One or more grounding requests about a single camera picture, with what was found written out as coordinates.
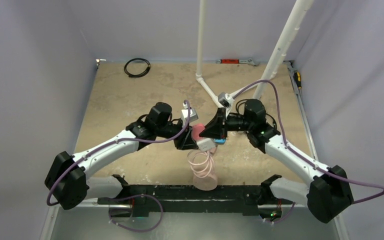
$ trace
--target gray wall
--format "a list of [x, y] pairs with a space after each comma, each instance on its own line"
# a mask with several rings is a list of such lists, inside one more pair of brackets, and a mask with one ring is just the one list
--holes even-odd
[[[384, 185], [384, 1], [331, 1], [296, 65], [320, 160]], [[352, 190], [356, 199], [378, 191]], [[384, 196], [344, 216], [352, 240], [384, 239]]]
[[96, 64], [64, 0], [0, 0], [0, 240], [38, 239], [45, 176], [72, 151]]
[[[197, 57], [199, 0], [68, 0], [93, 53], [102, 59], [193, 61]], [[293, 60], [319, 21], [316, 0], [292, 43]], [[204, 59], [268, 61], [295, 0], [209, 0]]]

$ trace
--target adjustable wrench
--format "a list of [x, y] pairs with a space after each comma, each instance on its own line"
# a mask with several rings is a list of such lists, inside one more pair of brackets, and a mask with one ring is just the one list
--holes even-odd
[[215, 61], [216, 64], [248, 64], [251, 66], [258, 66], [259, 64], [254, 62], [252, 58], [246, 60], [242, 59], [220, 59]]

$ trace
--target table top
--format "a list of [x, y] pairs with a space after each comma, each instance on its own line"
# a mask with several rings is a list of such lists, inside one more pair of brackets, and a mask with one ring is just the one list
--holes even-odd
[[[254, 67], [208, 63], [203, 66], [203, 77], [216, 95], [232, 93], [258, 80], [265, 67], [264, 64]], [[210, 96], [195, 80], [194, 63], [152, 63], [149, 74], [141, 78], [129, 78], [123, 68], [124, 63], [100, 64], [76, 152], [114, 137], [139, 116], [147, 114], [157, 102], [170, 104], [173, 118], [179, 118], [183, 100], [189, 100], [199, 116], [199, 120], [192, 124], [208, 123], [217, 111]], [[141, 63], [129, 65], [132, 73], [140, 73], [144, 68]], [[300, 108], [285, 65], [279, 67], [272, 81], [278, 90], [280, 113], [288, 140], [310, 154]], [[251, 98], [253, 92], [245, 92], [237, 100]], [[269, 85], [261, 101], [267, 113], [278, 121], [276, 99]], [[114, 161], [94, 176], [125, 175], [130, 184], [192, 184], [188, 152], [176, 150], [173, 142], [151, 144]], [[214, 161], [219, 185], [259, 185], [273, 174], [301, 182], [278, 160], [252, 147], [246, 135], [239, 132], [229, 133], [226, 143], [218, 147]]]

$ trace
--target blue object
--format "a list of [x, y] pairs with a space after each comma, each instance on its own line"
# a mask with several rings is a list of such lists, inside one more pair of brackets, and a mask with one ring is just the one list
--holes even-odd
[[226, 142], [226, 138], [224, 139], [214, 139], [214, 142], [219, 145], [223, 145]]

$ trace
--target white backdrop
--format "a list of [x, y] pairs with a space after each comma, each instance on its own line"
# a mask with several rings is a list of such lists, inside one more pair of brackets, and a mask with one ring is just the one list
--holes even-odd
[[95, 75], [64, 0], [0, 0], [0, 240], [37, 240], [44, 181], [73, 151]]
[[[97, 58], [194, 61], [199, 0], [68, 0]], [[296, 58], [326, 0], [316, 0], [292, 43]], [[204, 33], [205, 60], [247, 58], [268, 61], [295, 0], [209, 0]]]
[[[296, 66], [320, 160], [384, 185], [384, 1], [330, 2]], [[351, 187], [355, 199], [379, 191]], [[384, 239], [384, 196], [344, 216], [352, 240]]]

